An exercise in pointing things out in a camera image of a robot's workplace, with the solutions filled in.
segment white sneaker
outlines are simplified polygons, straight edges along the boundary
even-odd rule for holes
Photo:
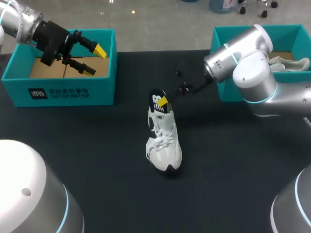
[[[290,61],[281,57],[275,57],[269,60],[269,65],[272,72],[304,71],[309,70],[310,60],[307,57],[299,61]]]
[[[159,107],[158,101],[165,95],[161,89],[149,94],[149,140],[146,144],[147,159],[159,170],[176,171],[182,159],[181,148],[171,104]]]

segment box label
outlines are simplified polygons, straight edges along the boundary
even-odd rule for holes
[[[87,88],[49,89],[52,99],[79,99],[89,98]]]
[[[28,91],[34,100],[45,100],[48,98],[43,88],[28,88]]]

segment small hole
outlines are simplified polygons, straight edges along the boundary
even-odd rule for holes
[[[21,193],[22,195],[27,196],[27,197],[31,196],[31,191],[28,188],[23,188],[21,190]]]

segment black table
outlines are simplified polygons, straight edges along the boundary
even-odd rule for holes
[[[15,108],[0,84],[0,139],[24,142],[79,202],[86,233],[266,233],[275,196],[311,162],[302,118],[258,118],[216,85],[173,103],[179,177],[145,158],[148,92],[208,51],[119,53],[114,106]]]

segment floor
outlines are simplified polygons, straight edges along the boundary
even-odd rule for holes
[[[24,0],[67,29],[113,28],[118,51],[209,49],[214,26],[303,24],[311,34],[310,0],[278,0],[260,18],[262,4],[250,0],[246,14],[216,14],[208,0]],[[16,43],[6,36],[1,53],[11,53]]]

